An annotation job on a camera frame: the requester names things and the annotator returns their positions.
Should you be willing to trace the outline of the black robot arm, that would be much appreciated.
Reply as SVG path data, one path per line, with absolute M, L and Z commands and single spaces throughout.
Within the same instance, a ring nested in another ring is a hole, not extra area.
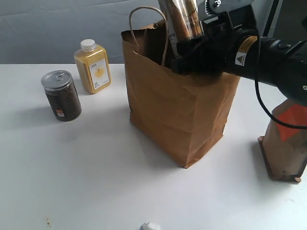
M 204 34 L 178 42 L 178 74 L 227 72 L 277 87 L 288 99 L 307 104 L 307 43 L 258 34 L 249 0 L 206 0 L 199 8 Z

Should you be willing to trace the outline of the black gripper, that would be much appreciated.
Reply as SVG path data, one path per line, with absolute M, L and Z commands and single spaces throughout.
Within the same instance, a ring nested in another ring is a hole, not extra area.
M 255 68 L 235 64 L 243 40 L 257 35 L 250 0 L 204 0 L 198 5 L 204 34 L 178 42 L 179 58 L 171 69 L 181 75 L 197 73 L 219 76 L 222 72 L 254 79 Z

